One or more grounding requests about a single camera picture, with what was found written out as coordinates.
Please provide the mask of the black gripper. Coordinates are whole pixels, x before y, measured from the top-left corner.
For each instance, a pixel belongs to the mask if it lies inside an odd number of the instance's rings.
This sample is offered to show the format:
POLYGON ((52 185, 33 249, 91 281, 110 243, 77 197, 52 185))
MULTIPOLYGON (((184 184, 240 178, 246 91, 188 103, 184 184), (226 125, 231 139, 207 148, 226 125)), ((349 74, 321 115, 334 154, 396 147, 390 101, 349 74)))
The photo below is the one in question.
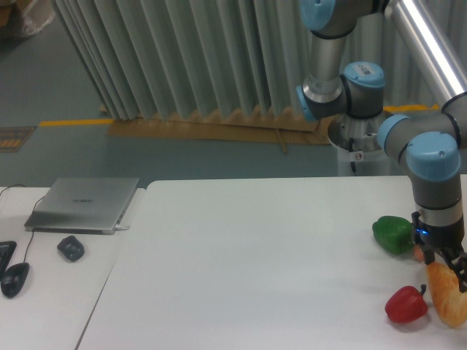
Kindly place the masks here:
POLYGON ((448 268, 456 275, 460 292, 466 292, 466 252, 462 246, 464 220, 449 225, 435 226, 422 221, 418 211, 412 213, 413 236, 422 245, 424 263, 430 265, 435 252, 441 254, 448 268))

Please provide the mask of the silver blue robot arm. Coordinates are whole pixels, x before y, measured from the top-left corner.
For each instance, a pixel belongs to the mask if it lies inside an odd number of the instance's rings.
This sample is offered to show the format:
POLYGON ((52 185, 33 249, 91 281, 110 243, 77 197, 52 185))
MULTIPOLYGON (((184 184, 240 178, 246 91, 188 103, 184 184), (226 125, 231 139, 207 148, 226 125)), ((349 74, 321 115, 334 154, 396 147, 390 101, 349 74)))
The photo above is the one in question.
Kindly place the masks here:
POLYGON ((377 142, 412 183, 414 241, 425 263, 440 256, 465 292, 460 150, 466 146, 466 69, 449 39, 424 1, 302 1, 300 13, 316 44, 310 73, 296 89, 310 121, 335 114, 371 120, 382 113, 382 70, 366 62, 339 68, 360 18, 384 15, 409 48, 441 111, 419 121, 393 115, 380 125, 377 142))

